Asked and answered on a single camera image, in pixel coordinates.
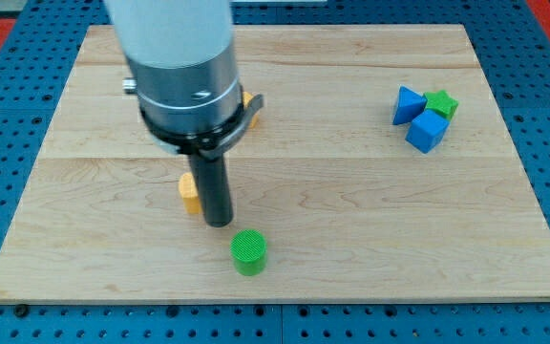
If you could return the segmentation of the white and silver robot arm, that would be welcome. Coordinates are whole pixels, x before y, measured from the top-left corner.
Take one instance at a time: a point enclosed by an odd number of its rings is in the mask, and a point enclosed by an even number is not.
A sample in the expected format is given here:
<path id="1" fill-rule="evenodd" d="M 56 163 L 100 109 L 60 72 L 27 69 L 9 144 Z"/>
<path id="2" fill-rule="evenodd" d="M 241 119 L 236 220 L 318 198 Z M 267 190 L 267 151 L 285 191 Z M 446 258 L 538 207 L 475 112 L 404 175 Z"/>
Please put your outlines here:
<path id="1" fill-rule="evenodd" d="M 208 161 L 240 141 L 264 99 L 243 99 L 228 0 L 106 0 L 149 132 Z"/>

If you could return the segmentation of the yellow block behind arm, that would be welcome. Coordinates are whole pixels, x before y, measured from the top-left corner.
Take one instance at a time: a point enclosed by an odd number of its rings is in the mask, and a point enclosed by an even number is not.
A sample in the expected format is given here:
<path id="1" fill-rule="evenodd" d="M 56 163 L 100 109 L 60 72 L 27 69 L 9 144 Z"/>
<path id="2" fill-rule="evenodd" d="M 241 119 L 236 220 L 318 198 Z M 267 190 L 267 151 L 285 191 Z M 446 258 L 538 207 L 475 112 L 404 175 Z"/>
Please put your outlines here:
<path id="1" fill-rule="evenodd" d="M 253 101 L 254 97 L 255 96 L 252 95 L 251 93 L 248 93 L 247 91 L 243 91 L 243 107 L 244 107 L 245 110 L 251 109 L 251 104 L 252 104 L 252 101 Z M 253 129 L 256 126 L 256 124 L 258 122 L 258 119 L 259 119 L 258 113 L 259 113 L 259 110 L 256 110 L 254 112 L 254 115 L 253 115 L 253 117 L 250 121 L 250 124 L 249 124 L 250 129 Z"/>

